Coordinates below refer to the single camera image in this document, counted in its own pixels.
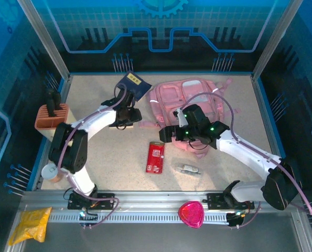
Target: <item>glass wall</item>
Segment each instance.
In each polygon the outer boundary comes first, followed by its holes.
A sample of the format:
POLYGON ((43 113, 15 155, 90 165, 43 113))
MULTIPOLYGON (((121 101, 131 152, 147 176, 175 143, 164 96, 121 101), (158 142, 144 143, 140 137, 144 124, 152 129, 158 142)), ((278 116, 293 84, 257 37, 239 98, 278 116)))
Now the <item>glass wall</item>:
POLYGON ((286 155, 312 202, 312 1, 304 0, 261 75, 286 155))
POLYGON ((288 0, 34 0, 71 72, 252 71, 288 0))
POLYGON ((18 3, 0 1, 0 251, 42 141, 36 115, 54 81, 60 75, 18 3))

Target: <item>gear logo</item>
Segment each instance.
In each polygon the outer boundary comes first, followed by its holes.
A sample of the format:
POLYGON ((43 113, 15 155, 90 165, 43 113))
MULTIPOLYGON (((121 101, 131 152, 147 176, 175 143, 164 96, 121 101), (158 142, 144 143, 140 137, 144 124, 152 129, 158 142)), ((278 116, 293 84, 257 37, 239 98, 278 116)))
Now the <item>gear logo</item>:
POLYGON ((182 10, 184 4, 188 4, 187 0, 135 0, 139 9, 144 13, 151 14, 151 17, 164 16, 170 17, 171 14, 176 15, 178 10, 182 10))
POLYGON ((17 21, 18 8, 16 0, 0 0, 0 17, 8 25, 17 21))

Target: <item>red can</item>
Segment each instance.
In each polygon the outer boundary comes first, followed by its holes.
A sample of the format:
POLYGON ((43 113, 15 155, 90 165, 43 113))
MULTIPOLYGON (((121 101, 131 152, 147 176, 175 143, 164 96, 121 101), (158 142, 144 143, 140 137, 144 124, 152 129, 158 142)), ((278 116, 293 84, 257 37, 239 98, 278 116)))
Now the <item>red can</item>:
POLYGON ((150 142, 145 172, 154 174, 163 172, 164 149, 165 143, 150 142))

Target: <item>metal bracket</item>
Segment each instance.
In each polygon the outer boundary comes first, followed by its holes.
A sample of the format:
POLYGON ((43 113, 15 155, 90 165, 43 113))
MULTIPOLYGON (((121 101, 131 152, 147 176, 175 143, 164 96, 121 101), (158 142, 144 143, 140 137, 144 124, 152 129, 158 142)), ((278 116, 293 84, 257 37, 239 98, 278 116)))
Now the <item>metal bracket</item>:
POLYGON ((207 203, 208 210, 246 210, 248 207, 250 210, 255 209, 253 202, 238 202, 234 207, 230 207, 225 201, 223 193, 208 193, 207 199, 202 202, 207 203))
MULTIPOLYGON (((97 195, 93 195, 94 198, 114 198, 115 194, 113 193, 97 193, 97 195)), ((114 200, 100 201, 98 203, 94 201, 90 201, 80 194, 71 193, 67 209, 69 210, 81 210, 83 207, 91 208, 92 210, 112 210, 114 208, 114 200)))

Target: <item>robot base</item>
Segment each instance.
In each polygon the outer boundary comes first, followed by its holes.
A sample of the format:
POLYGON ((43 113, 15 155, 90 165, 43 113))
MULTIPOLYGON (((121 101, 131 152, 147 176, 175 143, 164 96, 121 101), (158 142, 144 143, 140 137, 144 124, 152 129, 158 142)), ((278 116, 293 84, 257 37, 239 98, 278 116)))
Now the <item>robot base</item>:
POLYGON ((218 210, 218 209, 229 209, 229 210, 246 210, 246 209, 255 209, 253 202, 238 202, 231 195, 232 188, 239 181, 234 181, 231 183, 223 193, 208 193, 207 199, 204 199, 203 202, 208 204, 208 210, 218 210))
MULTIPOLYGON (((115 194, 113 193, 98 193, 98 188, 95 186, 93 192, 90 194, 91 197, 94 198, 114 198, 115 194)), ((86 209, 92 210, 112 210, 114 208, 114 200, 108 201, 100 201, 96 203, 96 201, 92 201, 87 199, 76 192, 72 192, 70 194, 67 209, 69 210, 81 210, 83 207, 86 209)))

